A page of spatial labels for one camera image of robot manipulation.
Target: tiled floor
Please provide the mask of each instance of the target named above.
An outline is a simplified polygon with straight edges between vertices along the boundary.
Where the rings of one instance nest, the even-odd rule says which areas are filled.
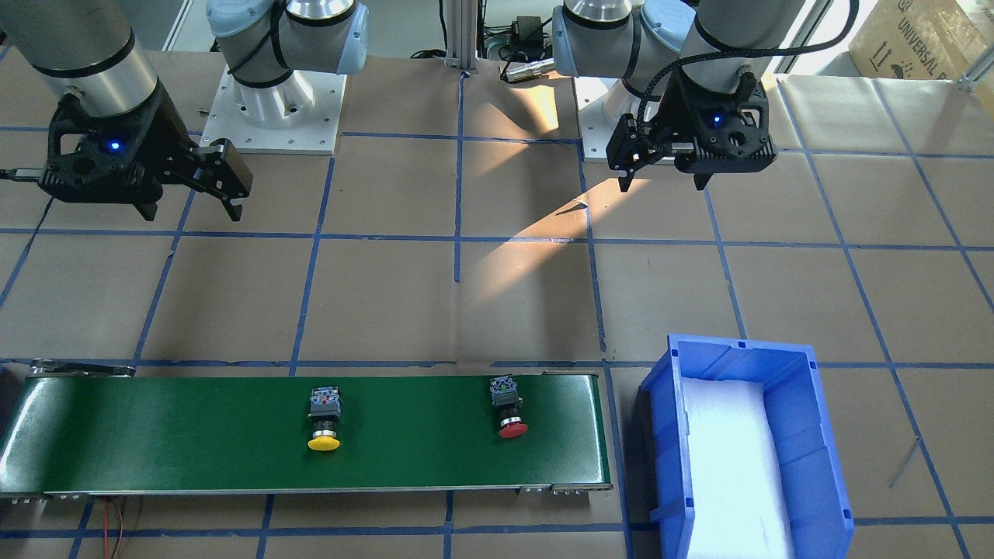
[[[0,166],[41,164],[54,99],[0,57]],[[194,132],[221,60],[153,54]],[[496,73],[371,60],[334,161],[248,157],[237,224],[178,187],[146,224],[0,183],[0,358],[158,376],[592,370],[615,489],[129,497],[123,557],[658,557],[636,392],[676,331],[814,345],[850,557],[994,556],[994,124],[975,99],[768,79],[771,168],[702,195],[656,167],[621,194],[580,160],[568,80]],[[0,505],[0,556],[98,557],[103,508]]]

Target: yellow button cap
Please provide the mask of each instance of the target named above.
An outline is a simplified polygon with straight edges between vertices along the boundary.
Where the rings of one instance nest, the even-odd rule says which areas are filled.
[[[307,442],[307,448],[312,451],[334,451],[342,445],[342,442],[334,437],[322,435]]]

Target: blue crate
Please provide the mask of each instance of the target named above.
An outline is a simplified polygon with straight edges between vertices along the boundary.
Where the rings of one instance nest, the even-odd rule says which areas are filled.
[[[642,381],[652,402],[664,559],[687,557],[694,484],[681,379],[762,383],[797,559],[843,559],[855,525],[821,377],[809,345],[670,334],[669,350]]]

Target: blue grid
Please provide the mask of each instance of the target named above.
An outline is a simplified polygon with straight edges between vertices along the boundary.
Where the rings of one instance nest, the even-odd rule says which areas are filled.
[[[0,51],[0,60],[6,54],[6,50]],[[972,265],[969,259],[969,253],[971,252],[994,252],[994,247],[970,247],[963,246],[959,238],[956,236],[955,231],[952,228],[945,212],[943,211],[937,197],[935,196],[928,179],[921,169],[919,159],[920,158],[952,158],[952,159],[991,159],[994,160],[994,156],[978,156],[978,155],[945,155],[945,154],[916,154],[911,149],[911,145],[908,143],[907,138],[901,131],[900,126],[894,118],[893,112],[887,105],[883,96],[880,95],[879,90],[877,90],[878,97],[880,98],[881,104],[883,105],[885,111],[891,118],[899,136],[901,137],[907,152],[856,152],[856,151],[827,151],[827,150],[810,150],[807,148],[803,136],[796,124],[796,119],[792,107],[790,106],[789,100],[786,95],[782,95],[784,99],[784,104],[786,106],[788,116],[791,119],[791,123],[794,126],[795,132],[801,143],[800,149],[784,149],[785,152],[799,152],[803,153],[810,166],[810,170],[813,173],[815,182],[818,186],[819,192],[822,196],[825,208],[828,211],[829,217],[832,221],[833,227],[836,231],[838,237],[838,243],[768,243],[768,242],[735,242],[735,241],[724,241],[721,237],[721,232],[719,228],[719,223],[717,216],[715,215],[714,206],[711,201],[711,196],[709,192],[705,192],[705,199],[708,205],[709,216],[712,222],[712,226],[715,233],[714,241],[681,241],[681,240],[639,240],[639,239],[599,239],[596,238],[592,231],[592,218],[590,215],[589,207],[585,208],[584,219],[585,219],[585,237],[583,238],[506,238],[506,237],[462,237],[461,236],[461,174],[462,174],[462,145],[465,141],[488,141],[488,142],[514,142],[514,143],[563,143],[563,144],[573,144],[578,148],[578,163],[580,166],[580,188],[582,192],[586,192],[586,183],[583,178],[582,173],[582,150],[580,142],[576,139],[518,139],[518,138],[501,138],[501,137],[485,137],[485,136],[465,136],[463,135],[463,113],[464,113],[464,87],[463,82],[468,77],[468,75],[461,75],[459,77],[459,111],[458,111],[458,133],[456,135],[432,135],[432,134],[391,134],[391,133],[368,133],[368,132],[343,132],[344,136],[370,136],[370,137],[397,137],[397,138],[415,138],[415,139],[449,139],[456,140],[459,154],[457,156],[457,179],[456,179],[456,214],[455,214],[455,224],[454,233],[452,236],[402,236],[402,235],[340,235],[340,234],[325,234],[321,233],[322,224],[324,221],[327,205],[329,202],[329,195],[331,189],[331,180],[334,169],[334,160],[329,163],[328,173],[325,182],[324,195],[321,203],[321,209],[319,213],[319,218],[317,226],[313,234],[292,234],[292,233],[266,233],[266,232],[207,232],[207,231],[193,231],[188,232],[184,230],[186,219],[189,215],[190,208],[193,201],[193,193],[191,192],[186,205],[183,210],[182,217],[177,228],[174,231],[117,231],[117,230],[51,230],[42,229],[45,221],[45,216],[48,214],[48,210],[51,207],[52,201],[46,206],[45,213],[38,227],[34,230],[26,228],[6,228],[0,229],[0,234],[11,233],[11,234],[31,234],[31,241],[27,244],[24,251],[22,252],[21,258],[18,261],[14,271],[7,283],[4,286],[2,293],[0,293],[0,305],[3,304],[6,297],[8,296],[15,280],[20,272],[20,269],[24,262],[27,260],[32,242],[37,237],[37,235],[134,235],[134,236],[161,236],[161,237],[172,237],[172,250],[173,252],[179,246],[179,243],[184,237],[230,237],[230,238],[293,238],[293,239],[312,239],[312,251],[311,258],[308,266],[308,273],[306,284],[304,288],[304,294],[301,300],[300,306],[300,316],[297,325],[297,331],[294,341],[293,354],[288,361],[164,361],[164,360],[145,360],[141,359],[141,351],[144,346],[145,339],[147,337],[148,331],[150,329],[152,320],[154,318],[154,313],[157,307],[159,297],[162,293],[165,281],[167,279],[171,264],[172,257],[166,260],[163,267],[162,274],[160,276],[159,284],[157,285],[155,295],[153,296],[152,302],[150,304],[149,312],[142,329],[141,337],[139,339],[138,346],[135,349],[135,354],[133,359],[130,360],[102,360],[102,359],[76,359],[74,356],[63,356],[66,359],[73,359],[79,361],[88,362],[99,362],[107,364],[118,364],[118,365],[138,365],[138,366],[160,366],[160,367],[193,367],[193,366],[203,366],[203,367],[220,367],[220,366],[244,366],[244,367],[288,367],[289,375],[295,374],[298,367],[323,367],[323,368],[362,368],[362,367],[433,367],[436,365],[454,365],[454,361],[317,361],[317,360],[301,360],[299,359],[299,348],[304,329],[306,326],[306,314],[307,306],[309,302],[310,290],[313,283],[313,274],[316,264],[316,259],[319,252],[320,241],[326,239],[347,239],[347,240],[389,240],[389,241],[419,241],[419,242],[445,242],[453,243],[455,250],[455,268],[453,271],[453,279],[459,281],[459,255],[460,255],[460,245],[461,243],[566,243],[566,244],[579,244],[586,243],[588,247],[588,255],[590,262],[590,274],[591,281],[593,284],[593,296],[594,296],[594,310],[597,318],[598,325],[598,337],[600,342],[600,348],[602,351],[605,350],[605,333],[604,333],[604,323],[602,316],[602,309],[600,304],[600,292],[599,292],[599,281],[597,278],[597,268],[596,268],[596,246],[597,245],[686,245],[686,246],[713,246],[719,251],[719,255],[722,260],[723,269],[726,275],[726,279],[729,282],[729,295],[731,303],[735,310],[737,324],[740,330],[740,335],[746,337],[746,325],[745,320],[742,316],[742,312],[739,308],[738,298],[736,297],[735,286],[733,282],[733,276],[731,269],[728,264],[728,259],[725,254],[725,247],[772,247],[772,248],[813,248],[813,249],[833,249],[842,250],[846,256],[847,262],[850,266],[850,270],[853,275],[853,279],[860,291],[860,295],[864,306],[869,314],[871,323],[873,324],[875,334],[878,337],[881,348],[885,355],[884,362],[822,362],[820,366],[822,368],[879,368],[887,369],[891,372],[894,379],[895,385],[899,391],[902,399],[902,403],[905,407],[906,413],[908,415],[909,421],[911,423],[914,433],[918,436],[921,435],[920,429],[918,428],[917,420],[911,410],[911,404],[908,397],[904,391],[904,387],[901,383],[898,371],[904,368],[943,368],[943,369],[981,369],[981,370],[994,370],[994,363],[943,363],[943,362],[895,362],[890,356],[890,352],[887,348],[886,340],[884,339],[883,332],[880,325],[874,315],[873,308],[870,304],[869,298],[863,287],[862,281],[860,280],[859,273],[856,269],[855,262],[852,259],[851,251],[853,249],[880,249],[880,250],[899,250],[899,251],[956,251],[959,252],[967,265],[970,268],[971,273],[976,279],[981,291],[984,294],[989,305],[994,308],[994,302],[991,300],[991,296],[983,281],[979,277],[975,267]],[[16,131],[16,132],[46,132],[47,129],[43,127],[31,127],[31,126],[0,126],[0,131]],[[815,169],[812,162],[813,154],[833,154],[833,155],[869,155],[869,156],[903,156],[909,157],[915,164],[916,169],[921,177],[921,180],[925,184],[928,192],[934,202],[936,209],[942,216],[943,222],[948,228],[950,234],[952,235],[954,246],[915,246],[915,245],[851,245],[846,242],[845,237],[839,227],[839,224],[835,218],[833,209],[822,186],[821,179]],[[27,357],[20,358],[5,358],[0,359],[0,362],[19,362],[26,363],[30,359]],[[271,520],[272,510],[275,503],[275,495],[268,495],[266,498],[265,509],[263,512],[263,519],[260,528],[258,529],[221,529],[221,530],[169,530],[169,529],[142,529],[142,530],[125,530],[125,535],[127,537],[161,537],[161,536],[175,536],[175,537],[230,537],[230,536],[240,536],[240,537],[255,537],[258,538],[258,548],[256,557],[261,559],[264,557],[265,552],[265,542],[266,538],[270,536],[305,536],[305,535],[440,535],[444,539],[443,545],[443,556],[448,559],[451,556],[451,536],[453,534],[508,534],[508,533],[549,533],[549,532],[623,532],[625,535],[625,546],[626,555],[628,558],[634,556],[634,549],[632,544],[632,532],[639,531],[655,531],[658,527],[655,524],[636,524],[631,523],[628,516],[628,505],[627,505],[627,494],[626,494],[626,480],[625,480],[625,467],[623,462],[623,455],[620,447],[620,433],[619,433],[619,416],[616,409],[615,398],[614,398],[614,387],[613,380],[611,377],[611,368],[617,367],[651,367],[654,365],[653,362],[642,362],[642,361],[610,361],[610,360],[599,360],[599,361],[499,361],[491,364],[492,367],[532,367],[532,368],[550,368],[550,367],[586,367],[586,368],[599,368],[603,371],[604,380],[607,387],[607,398],[608,398],[608,412],[611,423],[611,432],[613,436],[614,448],[613,452],[615,455],[616,464],[616,481],[619,491],[619,497],[621,500],[621,512],[622,521],[620,523],[595,523],[595,524],[543,524],[543,525],[533,525],[533,526],[516,526],[516,525],[482,525],[482,526],[470,526],[464,528],[453,528],[452,526],[452,514],[453,514],[453,493],[448,491],[445,495],[445,520],[441,526],[425,526],[425,527],[385,527],[385,528],[373,528],[373,527],[316,527],[316,528],[278,528],[273,529],[269,527],[269,522]],[[949,525],[956,537],[959,544],[960,550],[964,558],[968,558],[969,552],[966,548],[965,542],[962,538],[962,534],[959,530],[959,525],[964,524],[994,524],[994,516],[956,516],[949,504],[948,498],[942,488],[941,481],[939,479],[938,473],[935,469],[934,463],[928,452],[927,446],[925,444],[924,438],[921,438],[921,450],[922,455],[928,466],[928,470],[932,479],[935,483],[936,490],[942,500],[943,507],[946,510],[945,516],[935,516],[935,517],[862,517],[857,518],[857,525],[861,526],[877,526],[877,525]],[[72,551],[70,553],[70,558],[75,559],[79,553],[80,546],[83,539],[85,538],[97,538],[102,536],[102,531],[97,529],[87,529],[90,515],[92,513],[92,502],[88,503],[83,508],[83,514],[80,519],[79,527],[76,530],[0,530],[0,539],[14,539],[14,538],[72,538],[74,543]]]

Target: green conveyor belt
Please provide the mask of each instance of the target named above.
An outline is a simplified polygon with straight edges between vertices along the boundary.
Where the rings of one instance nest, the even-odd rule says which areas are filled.
[[[610,487],[596,377],[515,379],[530,429],[503,440],[489,377],[28,378],[0,494]],[[319,453],[331,385],[342,446]]]

